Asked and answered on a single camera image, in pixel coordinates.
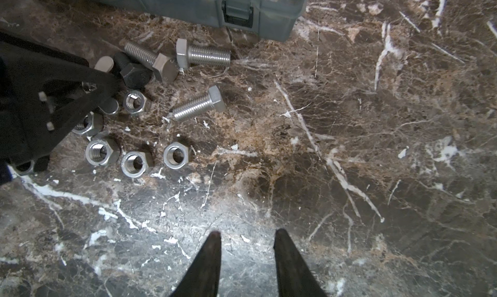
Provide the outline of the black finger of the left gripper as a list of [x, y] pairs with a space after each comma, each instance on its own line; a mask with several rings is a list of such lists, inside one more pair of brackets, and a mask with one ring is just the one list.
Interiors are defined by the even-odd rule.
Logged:
[[112, 74], [82, 57], [1, 31], [1, 180], [10, 168], [49, 156], [98, 107]]

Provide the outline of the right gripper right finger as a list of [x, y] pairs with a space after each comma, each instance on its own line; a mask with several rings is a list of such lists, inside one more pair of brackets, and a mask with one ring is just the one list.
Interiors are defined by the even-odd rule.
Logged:
[[285, 229], [276, 231], [273, 249], [279, 296], [326, 296]]

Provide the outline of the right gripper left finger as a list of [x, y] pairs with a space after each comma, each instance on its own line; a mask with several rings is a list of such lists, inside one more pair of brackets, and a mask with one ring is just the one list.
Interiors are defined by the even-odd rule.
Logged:
[[219, 289], [221, 271], [221, 232], [211, 232], [183, 279], [170, 295], [213, 296]]

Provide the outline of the black hex bolt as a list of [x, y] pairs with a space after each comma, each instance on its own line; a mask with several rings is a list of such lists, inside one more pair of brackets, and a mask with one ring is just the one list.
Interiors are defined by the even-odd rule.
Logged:
[[124, 53], [117, 52], [113, 56], [116, 65], [115, 72], [120, 76], [124, 85], [130, 89], [142, 89], [151, 80], [152, 72], [145, 66], [135, 63]]

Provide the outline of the silver wing nut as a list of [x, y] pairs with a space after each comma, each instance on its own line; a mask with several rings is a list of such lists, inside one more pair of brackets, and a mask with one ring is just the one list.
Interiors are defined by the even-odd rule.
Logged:
[[[110, 56], [101, 57], [94, 66], [94, 69], [102, 73], [110, 74], [115, 66], [115, 62]], [[105, 96], [102, 97], [98, 103], [98, 108], [107, 115], [116, 115], [119, 112], [120, 105], [118, 101], [110, 93], [114, 83], [110, 83], [108, 79], [104, 81], [102, 86], [104, 87]]]

